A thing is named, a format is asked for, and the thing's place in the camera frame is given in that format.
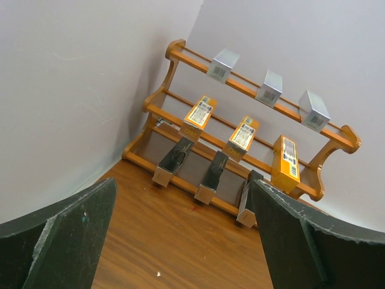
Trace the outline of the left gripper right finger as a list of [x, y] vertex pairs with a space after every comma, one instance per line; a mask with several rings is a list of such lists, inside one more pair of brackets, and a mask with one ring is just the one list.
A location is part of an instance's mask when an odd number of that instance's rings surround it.
[[262, 180], [250, 186], [274, 288], [384, 288], [384, 233], [329, 216]]

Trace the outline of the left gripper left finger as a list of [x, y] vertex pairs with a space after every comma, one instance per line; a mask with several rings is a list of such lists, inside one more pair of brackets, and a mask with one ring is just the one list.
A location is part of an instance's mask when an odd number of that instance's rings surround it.
[[1, 224], [1, 288], [91, 288], [116, 197], [107, 178]]

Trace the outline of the black toothpaste box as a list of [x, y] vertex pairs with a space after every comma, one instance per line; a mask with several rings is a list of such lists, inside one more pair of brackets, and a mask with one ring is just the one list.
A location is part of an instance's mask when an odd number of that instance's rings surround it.
[[255, 170], [251, 170], [241, 192], [236, 221], [248, 228], [252, 228], [256, 223], [252, 189], [256, 181], [260, 179], [263, 180], [263, 175]]
[[171, 178], [178, 172], [185, 158], [191, 152], [194, 142], [182, 137], [157, 165], [152, 181], [167, 187]]
[[194, 195], [195, 199], [206, 205], [210, 204], [217, 191], [221, 175], [226, 169], [228, 160], [229, 157], [226, 154], [221, 151], [216, 152], [213, 161], [208, 167], [203, 180]]

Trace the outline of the silver gold R&O toothpaste box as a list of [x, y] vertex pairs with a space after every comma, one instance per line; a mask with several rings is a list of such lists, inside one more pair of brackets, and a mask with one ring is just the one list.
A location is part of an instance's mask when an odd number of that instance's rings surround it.
[[297, 146], [294, 141], [281, 135], [273, 145], [271, 183], [286, 194], [300, 183]]

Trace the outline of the orange toothpaste box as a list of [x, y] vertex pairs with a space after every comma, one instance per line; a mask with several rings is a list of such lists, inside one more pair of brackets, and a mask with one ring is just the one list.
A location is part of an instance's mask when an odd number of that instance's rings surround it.
[[239, 163], [248, 152], [259, 128], [259, 122], [245, 116], [228, 139], [222, 153]]

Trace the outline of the yellow toothpaste box with barcode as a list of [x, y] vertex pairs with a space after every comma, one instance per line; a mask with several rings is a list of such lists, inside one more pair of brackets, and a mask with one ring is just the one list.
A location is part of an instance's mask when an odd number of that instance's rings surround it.
[[183, 119], [179, 134], [196, 143], [216, 107], [217, 100], [203, 95]]

